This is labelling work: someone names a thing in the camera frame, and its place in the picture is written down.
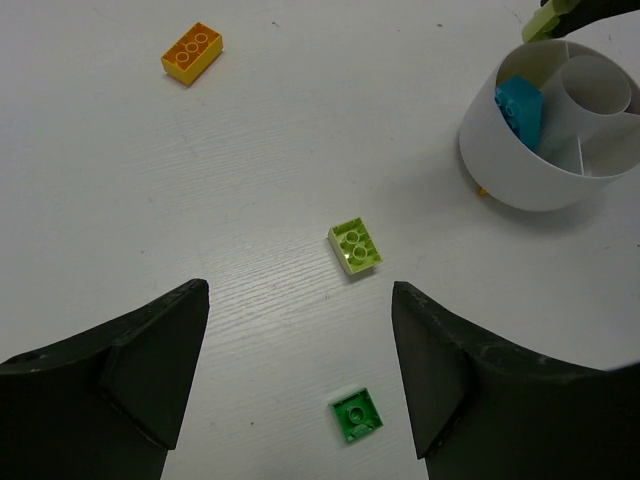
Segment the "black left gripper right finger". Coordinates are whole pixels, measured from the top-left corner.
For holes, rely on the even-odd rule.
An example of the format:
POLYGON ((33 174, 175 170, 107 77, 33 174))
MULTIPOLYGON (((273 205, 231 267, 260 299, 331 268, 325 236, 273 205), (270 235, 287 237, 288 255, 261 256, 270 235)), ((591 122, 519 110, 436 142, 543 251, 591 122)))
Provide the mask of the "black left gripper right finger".
POLYGON ((407 282, 392 326, 432 479, 635 479, 639 367, 597 370, 506 340, 407 282))

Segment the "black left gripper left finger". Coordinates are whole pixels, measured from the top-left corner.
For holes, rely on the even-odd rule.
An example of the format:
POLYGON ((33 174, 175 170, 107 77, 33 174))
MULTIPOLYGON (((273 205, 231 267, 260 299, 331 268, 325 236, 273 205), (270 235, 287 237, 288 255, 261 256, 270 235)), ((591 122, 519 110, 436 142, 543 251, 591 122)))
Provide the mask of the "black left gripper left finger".
POLYGON ((158 479, 177 446, 209 315, 193 279, 1 364, 4 479, 158 479))

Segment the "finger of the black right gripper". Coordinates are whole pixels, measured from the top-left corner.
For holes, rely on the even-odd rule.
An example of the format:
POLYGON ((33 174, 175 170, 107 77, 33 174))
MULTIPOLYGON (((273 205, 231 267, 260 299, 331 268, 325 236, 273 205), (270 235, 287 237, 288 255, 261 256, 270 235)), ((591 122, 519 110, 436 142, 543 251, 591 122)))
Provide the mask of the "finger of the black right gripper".
POLYGON ((639 0, 554 1, 561 12, 552 38, 562 38, 597 21, 639 10, 639 0))

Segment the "lime rounded lego brick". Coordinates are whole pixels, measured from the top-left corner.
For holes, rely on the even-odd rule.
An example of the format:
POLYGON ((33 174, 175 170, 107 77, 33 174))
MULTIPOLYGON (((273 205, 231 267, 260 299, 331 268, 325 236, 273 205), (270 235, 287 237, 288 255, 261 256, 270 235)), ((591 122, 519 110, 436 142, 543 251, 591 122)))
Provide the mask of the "lime rounded lego brick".
POLYGON ((579 3, 580 0, 547 1, 524 25, 521 32, 522 41, 529 43, 552 38, 552 31, 560 24, 561 17, 569 14, 579 3))

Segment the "teal long lego brick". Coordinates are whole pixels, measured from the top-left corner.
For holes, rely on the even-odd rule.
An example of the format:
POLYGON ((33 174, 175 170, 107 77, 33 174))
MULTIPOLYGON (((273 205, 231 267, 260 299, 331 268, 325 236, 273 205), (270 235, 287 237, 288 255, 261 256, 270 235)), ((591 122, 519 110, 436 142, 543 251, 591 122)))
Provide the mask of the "teal long lego brick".
POLYGON ((511 131, 530 150, 540 142, 543 94, 520 75, 495 88, 494 100, 511 131))

